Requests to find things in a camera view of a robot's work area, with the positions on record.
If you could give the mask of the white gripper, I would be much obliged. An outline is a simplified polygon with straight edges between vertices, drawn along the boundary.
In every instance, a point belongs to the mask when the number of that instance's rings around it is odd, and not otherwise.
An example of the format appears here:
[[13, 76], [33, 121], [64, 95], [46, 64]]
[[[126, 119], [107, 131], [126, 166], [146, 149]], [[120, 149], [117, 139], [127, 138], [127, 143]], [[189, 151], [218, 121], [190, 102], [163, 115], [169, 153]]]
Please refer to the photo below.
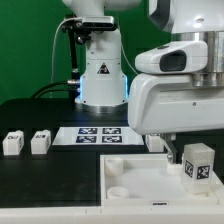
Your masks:
[[177, 149], [168, 133], [224, 128], [224, 88], [197, 88], [190, 75], [135, 77], [130, 87], [128, 124], [140, 135], [162, 134], [167, 159]]

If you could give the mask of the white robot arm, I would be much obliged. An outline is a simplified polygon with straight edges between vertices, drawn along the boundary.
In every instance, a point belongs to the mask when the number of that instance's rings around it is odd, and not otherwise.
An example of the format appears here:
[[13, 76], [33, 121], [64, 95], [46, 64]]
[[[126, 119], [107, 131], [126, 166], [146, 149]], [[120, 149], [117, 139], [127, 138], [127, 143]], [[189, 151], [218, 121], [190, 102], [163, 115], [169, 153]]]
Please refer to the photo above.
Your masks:
[[77, 102], [140, 135], [224, 128], [224, 0], [62, 0], [86, 36]]

